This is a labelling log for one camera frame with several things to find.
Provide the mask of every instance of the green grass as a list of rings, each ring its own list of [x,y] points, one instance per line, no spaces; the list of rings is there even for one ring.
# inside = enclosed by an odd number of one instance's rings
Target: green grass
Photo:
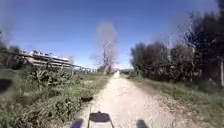
[[[45,128],[62,126],[76,114],[107,83],[100,73],[51,72],[35,74],[14,71],[14,85],[0,94],[0,127]]]
[[[202,117],[204,122],[210,124],[209,127],[224,127],[224,95],[221,93],[208,94],[188,88],[184,84],[173,84],[167,82],[156,82],[140,77],[133,78],[135,81],[144,83],[169,94],[181,104],[190,104],[189,109],[195,116]]]

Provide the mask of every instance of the dirt path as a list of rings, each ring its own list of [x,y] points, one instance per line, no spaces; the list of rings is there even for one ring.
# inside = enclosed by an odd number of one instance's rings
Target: dirt path
[[[98,111],[108,114],[112,122],[106,114],[93,114]],[[88,122],[89,115],[95,122]],[[111,128],[111,123],[114,128],[196,128],[185,119],[175,118],[158,98],[121,78],[119,73],[114,74],[80,118],[83,128]]]

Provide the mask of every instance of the building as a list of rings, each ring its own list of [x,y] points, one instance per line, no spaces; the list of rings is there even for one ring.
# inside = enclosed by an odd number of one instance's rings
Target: building
[[[52,67],[71,67],[73,62],[71,62],[68,58],[65,57],[58,57],[52,55],[52,53],[43,53],[36,50],[32,50],[31,52],[28,51],[21,51],[22,54],[28,55],[27,60],[35,65],[35,66],[47,66],[50,65]]]

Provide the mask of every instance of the bare tree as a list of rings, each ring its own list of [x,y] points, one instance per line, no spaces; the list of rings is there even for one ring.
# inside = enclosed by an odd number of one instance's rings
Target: bare tree
[[[100,69],[109,73],[115,63],[116,29],[111,22],[101,22],[97,27],[99,55],[95,57]]]
[[[174,23],[176,24],[176,43],[178,44],[187,44],[187,38],[186,35],[189,33],[191,29],[191,12],[187,13],[180,13],[175,15],[174,17]]]
[[[158,35],[158,37],[156,38],[155,42],[160,42],[163,45],[165,45],[167,48],[170,48],[173,46],[172,42],[171,42],[171,38],[173,36],[172,32],[167,32],[167,33],[160,33]]]

